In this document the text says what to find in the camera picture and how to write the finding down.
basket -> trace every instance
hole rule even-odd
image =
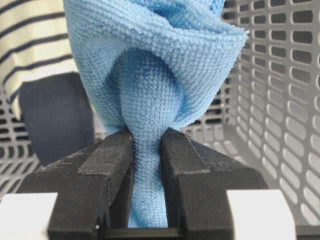
[[[226,0],[223,19],[249,39],[207,112],[182,130],[261,171],[297,225],[320,225],[319,12],[319,0]],[[0,89],[0,198],[39,167]]]

white plastic part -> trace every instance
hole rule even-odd
[[[7,194],[0,203],[0,240],[49,240],[58,193]]]
[[[234,240],[296,240],[293,215],[280,190],[227,190]]]

white and navy striped shirt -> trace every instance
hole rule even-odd
[[[17,119],[23,82],[78,72],[63,0],[0,0],[0,82]]]

twisted towel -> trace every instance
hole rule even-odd
[[[130,227],[166,227],[161,136],[209,107],[245,44],[224,0],[64,0],[71,50],[109,134],[134,137]]]

navy fabric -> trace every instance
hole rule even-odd
[[[24,82],[19,104],[32,148],[42,165],[94,143],[93,113],[78,73]]]

